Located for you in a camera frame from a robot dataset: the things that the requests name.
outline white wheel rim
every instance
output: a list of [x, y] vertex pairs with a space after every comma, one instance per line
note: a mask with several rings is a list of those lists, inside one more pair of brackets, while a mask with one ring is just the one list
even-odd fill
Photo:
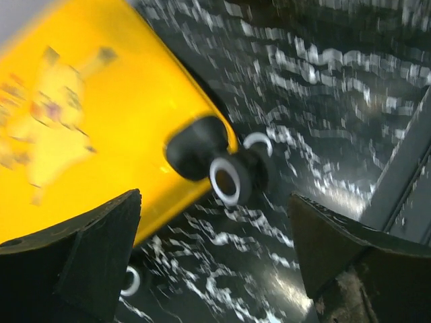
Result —
[[265, 135], [264, 133], [251, 133], [247, 137], [245, 137], [244, 141], [242, 142], [242, 146], [244, 146], [245, 149], [250, 148], [255, 143], [264, 143], [267, 146], [267, 153], [268, 156], [271, 157], [273, 153], [272, 143], [271, 139]]
[[141, 285], [141, 277], [137, 270], [131, 266], [127, 266], [126, 273], [131, 273], [133, 275], [133, 281], [128, 289], [121, 289], [121, 296], [129, 297], [135, 294], [139, 289], [139, 286]]
[[[235, 185], [235, 193], [233, 195], [224, 194], [222, 189], [218, 186], [216, 174], [218, 171], [223, 170], [232, 179]], [[217, 194], [220, 200], [226, 205], [237, 205], [240, 198], [241, 182], [240, 176], [236, 171], [235, 167], [222, 157], [215, 158], [209, 167], [209, 180], [213, 186], [214, 192]]]

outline marble table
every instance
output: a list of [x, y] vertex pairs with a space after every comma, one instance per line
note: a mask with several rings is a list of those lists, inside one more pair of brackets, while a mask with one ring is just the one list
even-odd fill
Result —
[[209, 194], [137, 248], [152, 279], [120, 298], [115, 322], [316, 322], [288, 195], [360, 218], [431, 81], [431, 20], [398, 1], [301, 3], [137, 1], [239, 139], [267, 133], [279, 180], [244, 207]]

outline cartoon character print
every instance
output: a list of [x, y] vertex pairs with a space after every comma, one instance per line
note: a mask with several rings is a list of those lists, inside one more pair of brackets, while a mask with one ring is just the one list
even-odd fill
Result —
[[8, 120], [24, 103], [24, 94], [23, 82], [14, 74], [10, 74], [7, 81], [0, 85], [0, 166], [9, 169], [12, 169], [15, 162], [23, 161], [7, 142], [6, 126]]
[[32, 203], [39, 205], [44, 188], [73, 164], [95, 153], [80, 129], [85, 80], [116, 58], [110, 48], [100, 50], [80, 66], [60, 61], [48, 48], [29, 113], [8, 127], [8, 136], [28, 143], [28, 180], [35, 188]]

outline black and white marble countertop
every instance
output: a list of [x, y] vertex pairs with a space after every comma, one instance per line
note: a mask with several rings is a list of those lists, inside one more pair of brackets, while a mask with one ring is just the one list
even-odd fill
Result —
[[431, 82], [422, 3], [138, 1], [240, 139], [268, 134], [279, 181], [246, 207], [208, 196], [138, 248], [150, 288], [120, 298], [116, 322], [316, 322], [287, 198], [299, 190], [360, 218]]

